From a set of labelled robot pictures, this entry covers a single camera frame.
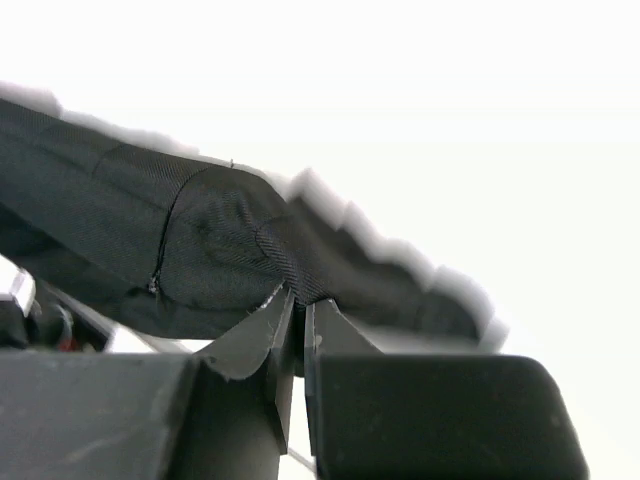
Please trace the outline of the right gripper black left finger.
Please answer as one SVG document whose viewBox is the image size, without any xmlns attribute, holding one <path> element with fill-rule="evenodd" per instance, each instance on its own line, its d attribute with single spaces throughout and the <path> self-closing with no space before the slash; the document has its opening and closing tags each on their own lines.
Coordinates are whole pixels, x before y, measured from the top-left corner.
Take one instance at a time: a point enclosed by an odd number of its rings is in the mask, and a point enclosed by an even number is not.
<svg viewBox="0 0 640 480">
<path fill-rule="evenodd" d="M 5 479 L 274 479 L 287 451 L 294 299 L 197 353 L 5 353 Z"/>
</svg>

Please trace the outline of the black pleated skirt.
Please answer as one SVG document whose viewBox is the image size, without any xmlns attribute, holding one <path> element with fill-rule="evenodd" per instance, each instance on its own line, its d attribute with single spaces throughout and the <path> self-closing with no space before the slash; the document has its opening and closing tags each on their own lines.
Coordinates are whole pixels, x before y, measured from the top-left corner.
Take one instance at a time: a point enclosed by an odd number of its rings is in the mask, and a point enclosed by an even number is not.
<svg viewBox="0 0 640 480">
<path fill-rule="evenodd" d="M 1 104 L 3 255 L 143 333 L 215 339 L 285 286 L 297 309 L 330 299 L 375 326 L 481 340 L 478 291 L 370 238 L 247 170 Z"/>
</svg>

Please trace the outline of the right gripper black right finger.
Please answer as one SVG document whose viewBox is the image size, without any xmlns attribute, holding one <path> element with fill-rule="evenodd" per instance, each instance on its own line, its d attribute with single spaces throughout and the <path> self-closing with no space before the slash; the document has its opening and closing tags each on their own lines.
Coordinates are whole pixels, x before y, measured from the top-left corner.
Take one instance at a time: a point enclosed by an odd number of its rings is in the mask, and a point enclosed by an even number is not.
<svg viewBox="0 0 640 480">
<path fill-rule="evenodd" d="M 384 353 L 331 301 L 306 310 L 321 479 L 585 479 L 560 389 L 534 359 Z"/>
</svg>

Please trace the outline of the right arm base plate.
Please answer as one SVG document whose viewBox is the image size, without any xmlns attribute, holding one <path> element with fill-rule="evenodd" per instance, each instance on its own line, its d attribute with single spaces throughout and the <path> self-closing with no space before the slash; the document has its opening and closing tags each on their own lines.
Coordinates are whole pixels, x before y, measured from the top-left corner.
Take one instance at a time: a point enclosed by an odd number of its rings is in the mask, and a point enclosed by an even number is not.
<svg viewBox="0 0 640 480">
<path fill-rule="evenodd" d="M 102 352 L 114 326 L 73 299 L 1 260 L 1 348 Z"/>
</svg>

